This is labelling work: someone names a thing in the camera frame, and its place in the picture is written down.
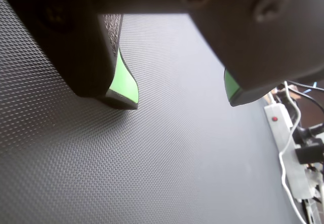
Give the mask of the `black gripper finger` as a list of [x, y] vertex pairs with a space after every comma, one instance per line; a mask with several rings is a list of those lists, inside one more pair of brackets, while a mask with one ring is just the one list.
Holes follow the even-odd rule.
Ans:
[[323, 0], [187, 0], [189, 14], [225, 67], [232, 106], [285, 80], [323, 71]]
[[137, 109], [139, 89], [119, 48], [123, 16], [94, 0], [7, 0], [59, 75], [79, 97]]

